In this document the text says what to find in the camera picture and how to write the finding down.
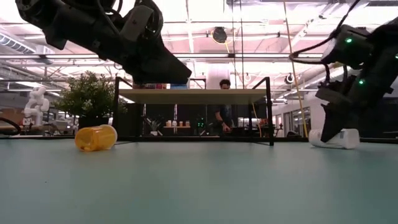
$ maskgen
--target man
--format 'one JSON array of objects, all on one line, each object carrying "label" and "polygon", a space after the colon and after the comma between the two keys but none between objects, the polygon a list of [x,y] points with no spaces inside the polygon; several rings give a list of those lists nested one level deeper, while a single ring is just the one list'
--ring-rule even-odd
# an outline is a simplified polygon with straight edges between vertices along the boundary
[{"label": "man", "polygon": [[[220,81],[220,88],[222,90],[229,90],[231,82],[227,79]],[[220,129],[220,134],[231,132],[233,125],[231,105],[218,105],[215,108],[215,116],[218,122],[216,125]]]}]

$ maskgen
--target ceiling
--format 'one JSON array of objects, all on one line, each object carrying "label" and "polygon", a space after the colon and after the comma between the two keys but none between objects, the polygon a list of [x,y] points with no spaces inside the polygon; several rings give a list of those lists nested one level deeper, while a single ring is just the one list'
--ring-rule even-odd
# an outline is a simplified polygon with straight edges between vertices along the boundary
[{"label": "ceiling", "polygon": [[[209,73],[209,63],[228,63],[231,76],[237,75],[236,88],[251,88],[263,77],[271,77],[271,88],[274,95],[280,95],[280,90],[291,89],[284,83],[286,75],[292,73],[292,64],[286,59],[290,53],[289,38],[292,50],[299,50],[318,43],[327,38],[344,16],[351,1],[293,0],[286,2],[287,16],[284,4],[280,0],[243,0],[234,1],[234,6],[227,5],[224,0],[155,0],[164,16],[162,37],[165,46],[174,54],[189,57],[190,54],[227,52],[243,53],[235,61],[231,59],[191,58],[187,66],[193,71],[192,78],[206,77]],[[367,27],[373,30],[377,26],[393,19],[398,13],[398,7],[377,6],[377,1],[363,1],[347,18],[346,24]],[[121,14],[127,13],[134,5],[134,0],[124,0]],[[224,27],[228,34],[228,44],[218,44],[211,38],[215,27]],[[40,29],[27,24],[18,14],[14,1],[2,2],[0,8],[0,34],[6,34],[28,46],[45,45],[55,54],[66,54],[63,59],[52,61],[51,65],[25,60],[18,57],[6,59],[8,65],[21,69],[30,75],[29,78],[46,77],[56,80],[66,80],[79,75],[85,70],[129,78],[128,74],[112,62],[104,62],[97,58],[73,58],[76,54],[92,54],[92,52],[67,43],[64,50],[48,46]],[[309,53],[322,54],[326,46],[311,50]],[[270,58],[269,53],[281,53],[285,58]],[[0,54],[21,55],[21,53],[1,46]],[[264,54],[266,58],[249,60],[250,54]],[[324,72],[323,67],[294,64],[295,73],[300,77],[300,83],[310,82]],[[197,82],[191,82],[191,88],[203,88]]]}]

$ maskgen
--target black metal frame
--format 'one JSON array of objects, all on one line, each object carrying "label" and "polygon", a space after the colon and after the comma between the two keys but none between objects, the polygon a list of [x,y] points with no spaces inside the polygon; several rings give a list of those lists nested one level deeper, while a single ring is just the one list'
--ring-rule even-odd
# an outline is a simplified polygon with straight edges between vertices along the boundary
[{"label": "black metal frame", "polygon": [[[127,85],[131,86],[130,83],[122,79],[121,77],[116,77],[115,79],[115,92],[114,92],[114,105],[113,105],[113,123],[112,126],[118,130],[119,124],[119,86],[120,82],[124,82]],[[141,137],[139,133],[142,131],[136,130],[136,136],[125,136],[120,137],[119,140],[121,141],[234,141],[234,142],[269,142],[270,146],[273,146],[275,143],[274,137],[274,124],[272,124],[272,99],[271,99],[271,80],[269,77],[264,77],[253,89],[257,88],[261,83],[266,82],[266,100],[267,100],[267,117],[268,117],[268,138],[256,138],[256,137],[222,137],[222,138],[211,138],[211,137],[196,137],[196,136],[189,136],[189,137],[180,137],[180,138],[173,138],[173,137]],[[137,113],[136,121],[137,123],[141,122],[141,112]],[[251,105],[249,105],[249,130],[252,130],[251,124]],[[308,141],[306,139],[291,139],[289,138],[288,141]]]}]

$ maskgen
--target white humanoid robot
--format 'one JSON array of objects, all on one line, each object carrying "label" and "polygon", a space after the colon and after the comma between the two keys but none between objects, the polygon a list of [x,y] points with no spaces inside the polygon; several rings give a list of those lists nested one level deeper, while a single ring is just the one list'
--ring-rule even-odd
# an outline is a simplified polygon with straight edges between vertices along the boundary
[{"label": "white humanoid robot", "polygon": [[36,116],[35,125],[42,125],[43,112],[47,112],[50,108],[50,102],[48,99],[44,98],[44,93],[46,89],[44,87],[35,87],[33,91],[29,93],[29,102],[25,105],[25,118],[23,120],[23,125],[31,125],[31,116]]}]

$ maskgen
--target shelf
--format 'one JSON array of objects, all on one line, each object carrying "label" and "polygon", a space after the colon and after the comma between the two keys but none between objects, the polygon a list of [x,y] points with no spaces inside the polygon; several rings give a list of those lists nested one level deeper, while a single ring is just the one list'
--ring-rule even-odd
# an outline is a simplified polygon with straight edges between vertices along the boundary
[{"label": "shelf", "polygon": [[266,90],[119,90],[140,104],[248,105],[265,97]]}]

